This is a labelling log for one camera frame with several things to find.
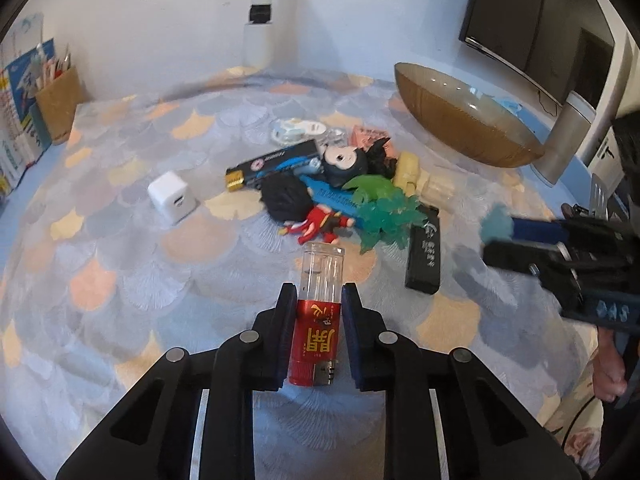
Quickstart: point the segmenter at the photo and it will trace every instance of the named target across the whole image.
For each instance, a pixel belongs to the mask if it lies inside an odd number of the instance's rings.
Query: figurine
[[[366,151],[368,174],[381,175],[389,180],[396,176],[398,159],[386,154],[386,145],[389,141],[388,137],[378,139]]]
[[[324,176],[331,187],[342,187],[356,176],[378,174],[392,179],[396,174],[395,158],[386,156],[389,138],[376,140],[365,152],[362,148],[327,146],[322,154]]]
[[[324,177],[331,187],[341,188],[355,176],[369,169],[367,154],[361,148],[327,146],[322,154]]]
[[[314,204],[306,185],[296,176],[273,174],[265,178],[261,200],[271,218],[284,222],[279,234],[301,234],[300,245],[319,234],[324,242],[337,244],[334,229],[355,224],[353,218],[334,212],[327,205]]]

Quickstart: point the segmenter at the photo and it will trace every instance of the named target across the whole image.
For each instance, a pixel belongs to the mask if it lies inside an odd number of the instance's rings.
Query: white wall
[[[393,79],[413,61],[544,112],[535,88],[458,40],[467,0],[277,0],[278,62]],[[30,0],[96,98],[165,88],[241,62],[250,0]]]

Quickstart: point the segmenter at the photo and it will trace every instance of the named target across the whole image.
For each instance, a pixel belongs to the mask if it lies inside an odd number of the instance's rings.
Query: green plastic toy
[[[417,211],[419,201],[415,196],[407,197],[396,187],[388,198],[379,198],[359,206],[358,216],[362,219],[360,230],[360,254],[364,254],[382,241],[407,247],[409,228],[424,225],[426,215]]]
[[[379,198],[389,198],[398,188],[388,178],[381,175],[361,175],[352,178],[342,186],[342,189],[355,189],[351,201],[354,204],[362,205]]]

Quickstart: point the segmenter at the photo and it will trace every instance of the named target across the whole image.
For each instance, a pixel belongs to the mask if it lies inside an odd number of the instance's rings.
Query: bedsheet
[[[404,288],[406,250],[360,255],[357,235],[342,239],[344,280],[365,306],[425,348],[469,347],[542,423],[571,390],[593,330],[561,320],[533,278],[488,269],[479,256],[479,221],[494,203],[550,215],[521,172],[444,146],[391,82],[234,68],[163,95],[81,105],[62,160],[28,206],[0,285],[0,410],[47,478],[166,350],[216,348],[271,308],[283,282],[298,282],[296,237],[277,234],[256,192],[229,194],[224,183],[227,167],[273,151],[271,123],[291,117],[384,129],[426,170],[465,175],[441,212],[434,296]],[[200,202],[175,227],[146,194],[168,170]],[[356,391],[344,336],[338,359],[331,387],[255,394],[258,478],[382,477],[384,396]]]

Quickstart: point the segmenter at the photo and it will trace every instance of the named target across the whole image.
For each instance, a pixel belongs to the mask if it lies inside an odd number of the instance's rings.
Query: white usb charger
[[[197,202],[191,189],[173,171],[155,179],[146,190],[156,209],[172,224],[196,209]]]

